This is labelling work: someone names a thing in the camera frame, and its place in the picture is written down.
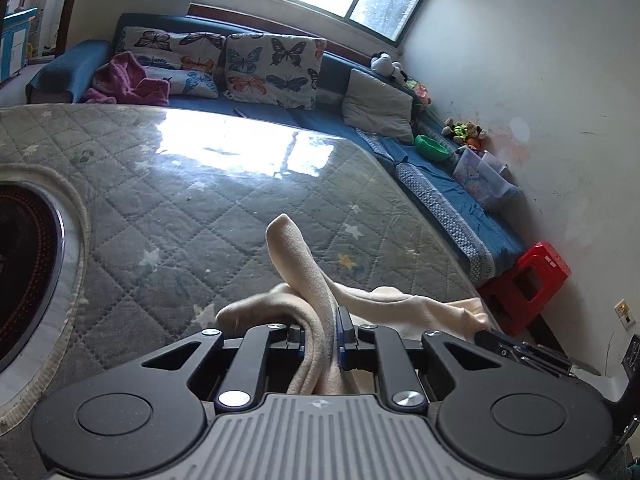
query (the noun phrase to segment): butterfly print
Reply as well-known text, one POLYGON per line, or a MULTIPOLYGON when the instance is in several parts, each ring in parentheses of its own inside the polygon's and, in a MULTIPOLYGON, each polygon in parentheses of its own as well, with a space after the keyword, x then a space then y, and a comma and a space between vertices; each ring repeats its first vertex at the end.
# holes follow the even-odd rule
POLYGON ((298 105, 298 106, 293 107, 293 106, 285 106, 284 104, 282 104, 281 101, 278 101, 277 99, 276 99, 276 102, 277 102, 277 104, 278 104, 278 106, 280 108, 293 108, 294 110, 304 110, 305 109, 305 105, 298 105))
POLYGON ((196 41, 202 42, 203 40, 209 41, 218 50, 222 50, 222 46, 225 44, 225 37, 213 32, 191 32, 182 38, 178 44, 188 45, 196 41))
POLYGON ((314 70, 313 68, 309 68, 306 70, 306 73, 308 73, 311 77, 311 88, 313 90, 318 89, 318 71, 314 70))
POLYGON ((326 50, 326 40, 314 40, 314 43, 316 44, 316 59, 320 61, 326 50))
MULTIPOLYGON (((232 40, 241 40, 242 38, 244 38, 245 36, 247 36, 247 34, 230 34, 229 37, 232 40)), ((259 40, 261 37, 264 36, 264 34, 249 34, 248 35, 249 38, 251 38, 252 40, 259 40)))
POLYGON ((271 57, 272 65, 279 65, 283 60, 291 60, 293 66, 300 67, 302 58, 300 55, 305 51, 306 41, 296 43, 290 50, 284 48, 284 45, 278 38, 271 38, 273 46, 273 56, 271 57))
POLYGON ((146 30, 143 32, 142 37, 134 46, 146 46, 171 52, 171 46, 169 46, 169 35, 164 32, 156 32, 154 30, 146 30))
POLYGON ((267 89, 264 87, 264 81, 259 77, 244 79, 240 76, 232 76, 228 78, 228 81, 233 85, 236 92, 246 92, 247 90, 253 92, 257 90, 262 95, 267 93, 267 89))
POLYGON ((300 92, 302 87, 309 82, 306 77, 297 77, 295 79, 281 79, 276 75, 268 75, 267 81, 274 85, 279 90, 287 90, 293 92, 300 92))
POLYGON ((257 69, 256 63, 260 61, 260 54, 262 53, 262 47, 254 48, 246 57, 240 56, 237 50, 227 48, 226 58, 229 63, 229 70, 234 72, 242 72, 245 74, 252 74, 257 69))
POLYGON ((175 66, 169 63, 167 60, 156 56, 136 56, 136 60, 142 66, 157 66, 158 68, 167 68, 169 70, 175 70, 175 66))
POLYGON ((216 63, 209 57, 205 59, 199 57, 182 56, 180 60, 180 70, 200 70, 207 74, 213 74, 216 63))
POLYGON ((182 92, 184 94, 188 94, 194 88, 196 88, 196 86, 198 86, 200 83, 202 83, 204 86, 206 86, 209 90, 213 92, 217 90, 216 85, 213 82, 213 79, 211 78, 211 76, 194 70, 192 72, 187 72, 187 81, 184 84, 184 90, 182 92))

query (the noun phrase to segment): blue sofa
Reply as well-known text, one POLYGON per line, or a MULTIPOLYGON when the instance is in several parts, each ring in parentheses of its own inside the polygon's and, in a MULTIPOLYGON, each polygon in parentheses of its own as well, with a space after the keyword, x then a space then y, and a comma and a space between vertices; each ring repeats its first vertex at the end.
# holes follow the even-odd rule
MULTIPOLYGON (((83 41, 45 66, 27 85, 27 102, 79 102, 91 85, 95 70, 108 62, 122 28, 127 26, 160 28, 169 32, 215 32, 224 36, 256 32, 233 23, 191 17, 123 14, 118 20, 113 41, 83 41)), ((224 56, 225 50, 221 54, 222 65, 224 56)), ((169 106, 225 115, 240 112, 251 119, 349 139, 372 153, 396 178, 420 211, 440 230, 473 282, 483 282, 509 269, 525 248, 499 216, 486 213, 443 167, 424 160, 413 146, 402 145, 396 139, 367 134, 344 123, 340 104, 353 68, 392 84, 414 97, 417 102, 417 98, 407 88, 380 78, 362 65, 325 52, 318 78, 318 105, 315 110, 234 102, 223 96, 225 85, 222 80, 216 80, 220 90, 218 99, 171 96, 169 106)), ((414 119, 417 133, 427 134, 439 142, 447 142, 439 134, 443 125, 437 120, 426 114, 414 119)))

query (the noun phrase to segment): gray pillow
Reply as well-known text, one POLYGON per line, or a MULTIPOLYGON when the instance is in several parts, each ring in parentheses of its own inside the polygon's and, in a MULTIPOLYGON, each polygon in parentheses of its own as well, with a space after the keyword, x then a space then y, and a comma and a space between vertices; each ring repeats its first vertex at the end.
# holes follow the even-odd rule
POLYGON ((354 68, 342 101, 342 118, 365 132, 413 143, 413 102, 410 95, 354 68))

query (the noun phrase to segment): stuffed toy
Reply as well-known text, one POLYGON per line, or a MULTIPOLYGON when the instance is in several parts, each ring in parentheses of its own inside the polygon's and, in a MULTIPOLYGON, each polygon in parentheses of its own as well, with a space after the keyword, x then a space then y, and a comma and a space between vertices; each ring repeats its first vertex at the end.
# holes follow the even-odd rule
POLYGON ((415 94, 415 96, 418 98, 418 100, 422 104, 421 111, 426 110, 427 105, 431 104, 431 96, 429 95, 429 91, 427 90, 427 87, 422 83, 420 83, 419 81, 416 81, 415 79, 408 79, 404 83, 404 86, 407 87, 409 90, 411 90, 415 94))
POLYGON ((450 117, 442 129, 442 134, 446 137, 453 136, 454 142, 460 145, 467 145, 475 152, 482 148, 482 140, 486 138, 486 130, 482 126, 473 124, 469 121, 467 124, 455 123, 450 117))
POLYGON ((379 52, 371 56, 371 71, 402 84, 407 80, 407 75, 402 71, 400 63, 392 62, 391 56, 386 52, 379 52))

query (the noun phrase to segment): green bowl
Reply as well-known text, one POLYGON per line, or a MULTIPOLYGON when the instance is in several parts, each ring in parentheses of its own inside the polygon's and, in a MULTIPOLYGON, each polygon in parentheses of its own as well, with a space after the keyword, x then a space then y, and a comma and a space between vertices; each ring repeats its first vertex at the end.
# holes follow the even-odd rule
POLYGON ((418 153, 431 162, 443 162, 451 155, 451 152, 443 145, 424 135, 415 137, 414 145, 418 153))

